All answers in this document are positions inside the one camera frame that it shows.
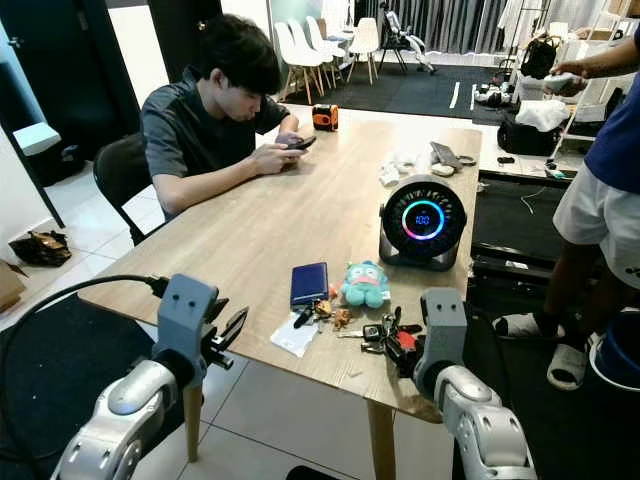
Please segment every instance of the blue bucket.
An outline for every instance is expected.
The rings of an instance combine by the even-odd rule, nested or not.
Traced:
[[[595,356],[602,375],[619,385],[640,388],[640,312],[618,314]]]

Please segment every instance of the white shorts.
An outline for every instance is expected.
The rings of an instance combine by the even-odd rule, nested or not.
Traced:
[[[610,187],[583,165],[553,224],[570,243],[600,245],[611,272],[640,290],[640,195]]]

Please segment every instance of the black hair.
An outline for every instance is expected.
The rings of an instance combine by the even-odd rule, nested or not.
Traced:
[[[199,63],[205,78],[219,68],[235,87],[259,94],[280,90],[280,67],[271,42],[255,23],[235,15],[218,15],[206,23]]]

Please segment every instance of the person's hand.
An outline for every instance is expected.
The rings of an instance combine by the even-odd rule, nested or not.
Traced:
[[[560,75],[561,73],[565,72],[573,73],[580,78],[568,82],[558,92],[553,92],[549,88],[545,87],[544,93],[546,93],[547,95],[560,95],[561,97],[573,97],[587,87],[587,82],[585,81],[585,79],[589,78],[589,72],[582,64],[582,62],[564,62],[556,65],[551,70],[549,70],[549,74],[551,75]]]
[[[296,163],[306,150],[286,150],[283,143],[268,143],[256,148],[249,156],[256,175],[272,175],[279,173],[282,167]]]
[[[298,143],[302,141],[303,138],[298,135],[297,132],[292,132],[290,130],[286,132],[280,132],[276,137],[275,143],[283,143],[285,145],[291,145],[292,143]]]

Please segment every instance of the table leg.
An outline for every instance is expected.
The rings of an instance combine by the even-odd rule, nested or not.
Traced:
[[[376,480],[395,480],[396,453],[392,409],[372,400],[367,400],[367,408]]]
[[[189,463],[192,463],[198,459],[202,385],[185,388],[182,399],[184,402],[184,424],[187,431],[187,459]]]

